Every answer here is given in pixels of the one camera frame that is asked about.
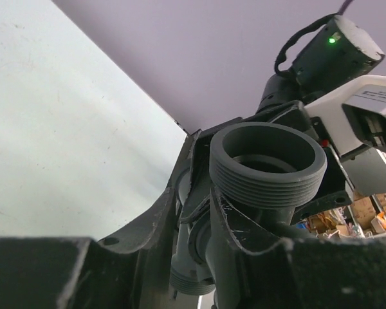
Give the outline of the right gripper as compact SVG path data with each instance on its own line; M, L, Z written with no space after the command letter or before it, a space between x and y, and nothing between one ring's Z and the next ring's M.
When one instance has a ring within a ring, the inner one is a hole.
M347 175L342 170L333 151L331 138L321 119L308 116L299 100L289 102L262 102L256 112L257 119L281 124L299 130L315 139L325 151L327 170L316 196L307 204L295 209L291 223L294 225L311 215L346 206L351 202L352 190Z

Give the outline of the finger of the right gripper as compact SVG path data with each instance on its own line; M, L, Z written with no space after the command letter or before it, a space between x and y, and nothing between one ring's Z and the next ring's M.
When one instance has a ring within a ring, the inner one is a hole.
M212 131L207 130L198 130L191 135L187 135L179 156L176 160L175 166L173 167L172 173L170 175L167 187L174 189L171 184L171 178L175 175L176 170L181 167L184 163L188 163L190 171L192 172L192 179L197 180L199 176L200 169L209 170L209 153L210 153L210 141L212 139ZM178 204L175 202L176 211L178 209Z

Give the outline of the large grey pipe adapter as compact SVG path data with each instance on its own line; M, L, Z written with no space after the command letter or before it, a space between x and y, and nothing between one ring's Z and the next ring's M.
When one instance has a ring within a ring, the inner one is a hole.
M205 263L205 242L199 234L207 224L199 220L205 216L209 208L210 185L212 184L208 171L199 170L197 180L192 179L188 163L179 167L171 178L171 184L176 190L176 211L178 240L176 252L191 258L195 263Z

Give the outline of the grey pipe tee fitting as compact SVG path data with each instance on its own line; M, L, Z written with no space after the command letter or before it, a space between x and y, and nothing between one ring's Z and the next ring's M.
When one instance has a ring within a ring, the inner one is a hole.
M221 193L237 210L280 238L305 238L291 225L295 209L317 194L327 169L320 144L296 129L266 122L237 122L211 129L209 176L211 190ZM212 238L209 208L199 220L205 242L205 263L199 265L176 251L170 283L180 292L204 295L216 291L208 262Z

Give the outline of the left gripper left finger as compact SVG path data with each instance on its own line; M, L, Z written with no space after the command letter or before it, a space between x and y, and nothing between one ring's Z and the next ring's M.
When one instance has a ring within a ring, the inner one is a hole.
M169 308L176 195L111 235L0 237L0 308Z

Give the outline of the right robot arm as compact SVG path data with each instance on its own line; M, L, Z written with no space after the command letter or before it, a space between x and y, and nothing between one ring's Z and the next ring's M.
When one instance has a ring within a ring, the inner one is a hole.
M303 35L312 40L287 70L275 70L254 116L237 117L198 129L183 144L171 176L181 224L194 221L208 206L216 164L210 144L218 131L232 132L218 146L228 156L219 177L222 193L235 204L254 209L307 207L317 201L345 203L345 178L329 149L334 137L306 106L339 86L369 73L384 53L341 14L327 15L293 35L275 64Z

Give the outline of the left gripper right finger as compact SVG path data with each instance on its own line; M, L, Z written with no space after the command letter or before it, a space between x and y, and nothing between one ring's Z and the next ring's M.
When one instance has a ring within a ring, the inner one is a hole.
M210 192L218 308L386 308L386 239L280 238Z

